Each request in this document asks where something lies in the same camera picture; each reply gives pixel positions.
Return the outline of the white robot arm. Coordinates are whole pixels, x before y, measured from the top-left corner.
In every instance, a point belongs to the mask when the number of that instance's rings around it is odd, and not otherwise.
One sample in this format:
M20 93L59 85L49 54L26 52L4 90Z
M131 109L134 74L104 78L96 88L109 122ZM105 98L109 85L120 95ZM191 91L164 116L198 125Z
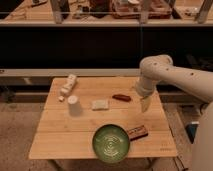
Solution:
M168 55L145 57L140 61L136 91L142 97L153 94L156 85L165 81L206 102L192 151L192 171L213 171L213 72L176 67Z

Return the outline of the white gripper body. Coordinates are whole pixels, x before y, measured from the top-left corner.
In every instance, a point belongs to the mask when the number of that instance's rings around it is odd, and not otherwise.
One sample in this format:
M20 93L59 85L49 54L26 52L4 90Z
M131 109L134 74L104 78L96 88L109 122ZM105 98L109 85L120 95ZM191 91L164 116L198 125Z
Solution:
M154 82L147 78L139 79L135 84L136 92L142 97L149 97L155 91L156 85Z

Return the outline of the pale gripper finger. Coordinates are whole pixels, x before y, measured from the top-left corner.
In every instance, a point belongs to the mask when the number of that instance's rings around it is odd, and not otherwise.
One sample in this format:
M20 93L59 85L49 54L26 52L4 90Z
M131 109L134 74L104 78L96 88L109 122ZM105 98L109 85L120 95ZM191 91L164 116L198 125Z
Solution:
M151 97L144 97L141 99L141 111L146 112L151 104Z

